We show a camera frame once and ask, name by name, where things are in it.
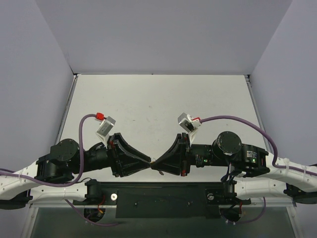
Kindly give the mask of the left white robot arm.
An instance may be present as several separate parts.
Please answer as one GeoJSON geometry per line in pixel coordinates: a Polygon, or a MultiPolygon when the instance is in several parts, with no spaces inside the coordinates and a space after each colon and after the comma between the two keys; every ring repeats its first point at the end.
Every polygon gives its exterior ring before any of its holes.
{"type": "Polygon", "coordinates": [[[89,150],[73,139],[64,139],[31,165],[16,172],[0,171],[0,207],[14,210],[55,198],[97,204],[102,192],[83,183],[83,173],[111,168],[115,177],[126,177],[150,166],[151,158],[128,145],[120,133],[89,150]]]}

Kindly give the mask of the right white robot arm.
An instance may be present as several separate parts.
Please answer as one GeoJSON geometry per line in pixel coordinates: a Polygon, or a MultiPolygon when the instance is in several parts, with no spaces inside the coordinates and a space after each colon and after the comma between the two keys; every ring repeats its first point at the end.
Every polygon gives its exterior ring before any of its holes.
{"type": "Polygon", "coordinates": [[[227,203],[237,198],[287,197],[296,203],[316,204],[317,167],[287,158],[275,158],[263,148],[243,144],[240,137],[222,132],[212,144],[191,144],[188,134],[178,134],[173,145],[151,168],[185,177],[190,168],[225,167],[221,197],[227,203]]]}

